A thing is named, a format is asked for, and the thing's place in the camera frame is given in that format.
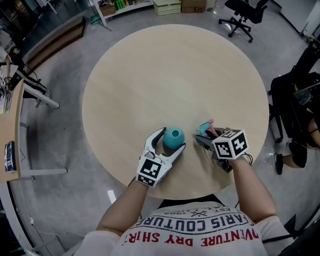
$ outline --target seated person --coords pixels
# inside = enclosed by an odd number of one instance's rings
[[[306,107],[297,111],[298,121],[293,123],[292,142],[289,143],[291,154],[274,155],[275,172],[282,174],[284,164],[291,168],[304,168],[307,162],[307,149],[316,150],[320,147],[320,116],[318,114],[318,102],[313,100],[308,106],[313,113]]]
[[[32,77],[28,76],[27,73],[24,71],[24,62],[20,58],[20,55],[15,55],[14,63],[11,64],[11,58],[5,51],[5,49],[0,46],[0,63],[5,62],[5,65],[0,66],[0,78],[3,80],[4,78],[10,78],[9,83],[9,90],[13,90],[17,84],[24,79],[24,82],[30,86],[32,89],[35,89],[42,93],[44,96],[50,97],[51,92],[48,90],[43,84],[39,81],[33,79]],[[32,98],[35,99],[35,107],[37,108],[40,104],[40,99],[36,98],[35,96],[31,95],[28,92],[24,92],[24,98]]]
[[[139,220],[149,187],[133,180],[74,256],[279,255],[294,240],[281,237],[289,233],[277,217],[271,195],[242,156],[230,165],[240,210],[208,196],[164,200]],[[263,243],[271,238],[278,240]]]

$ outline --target concrete floor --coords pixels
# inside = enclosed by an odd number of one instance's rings
[[[100,25],[89,25],[82,39],[58,52],[36,70],[43,84],[52,90],[52,98],[60,103],[60,108],[55,110],[43,103],[34,108],[34,100],[24,101],[22,119],[30,124],[27,132],[30,164],[33,169],[68,168],[68,174],[11,182],[20,217],[36,244],[41,239],[30,225],[30,217],[43,240],[56,234],[64,246],[70,248],[95,229],[111,205],[108,191],[113,191],[117,198],[125,189],[94,156],[82,124],[82,98],[91,70],[120,39],[162,24],[186,24],[210,30],[230,40],[251,59],[266,90],[273,78],[289,72],[298,61],[307,44],[279,15],[279,9],[272,2],[267,4],[262,23],[252,25],[253,43],[248,43],[247,36],[240,30],[229,38],[228,27],[218,25],[219,18],[233,15],[224,2],[218,0],[215,12],[203,14],[157,16],[152,8],[129,12],[108,23],[112,31]],[[320,70],[319,63],[315,69]],[[288,152],[287,139],[275,144],[272,130],[276,131],[274,120],[253,167],[272,194],[281,221],[285,223],[297,214],[299,227],[320,203],[317,196],[320,194],[319,152],[308,152],[307,165],[303,170],[284,167],[283,175],[278,176],[274,172],[273,154]],[[217,197],[231,206],[238,200],[234,185],[219,192]],[[160,202],[159,199],[147,198],[142,216],[156,209]],[[53,255],[58,255],[54,246],[48,249]]]

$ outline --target chair base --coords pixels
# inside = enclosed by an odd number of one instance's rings
[[[222,22],[225,22],[225,23],[229,23],[229,24],[235,25],[234,29],[231,31],[231,33],[228,34],[228,36],[230,38],[232,38],[232,36],[236,32],[236,30],[237,29],[241,29],[250,38],[249,43],[252,43],[254,38],[250,34],[251,27],[243,24],[242,20],[243,20],[243,17],[241,17],[239,20],[236,20],[234,17],[231,17],[231,19],[219,19],[219,24],[222,24]]]

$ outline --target black pants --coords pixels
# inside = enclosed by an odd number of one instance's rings
[[[210,195],[206,195],[203,197],[199,197],[199,198],[195,198],[195,199],[187,199],[187,200],[163,200],[163,202],[160,204],[159,208],[163,208],[163,207],[169,207],[169,206],[181,206],[181,205],[186,205],[186,204],[190,204],[193,202],[217,202],[219,204],[222,204],[224,206],[224,204],[214,195],[214,194],[210,194]]]
[[[35,89],[39,91],[42,94],[45,94],[48,89],[38,82],[37,80],[33,79],[32,77],[28,76],[27,73],[23,70],[23,65],[20,65],[17,69],[17,71],[14,73],[13,77],[11,78],[11,84],[12,84],[12,90],[17,86],[17,84],[21,81],[21,79],[24,79],[24,82],[30,86],[32,89]],[[31,95],[29,92],[24,92],[23,97],[25,99],[32,98],[36,99],[35,96]]]

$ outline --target teal toy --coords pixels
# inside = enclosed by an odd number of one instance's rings
[[[168,148],[175,150],[185,143],[185,133],[180,128],[170,127],[164,132],[163,142]]]

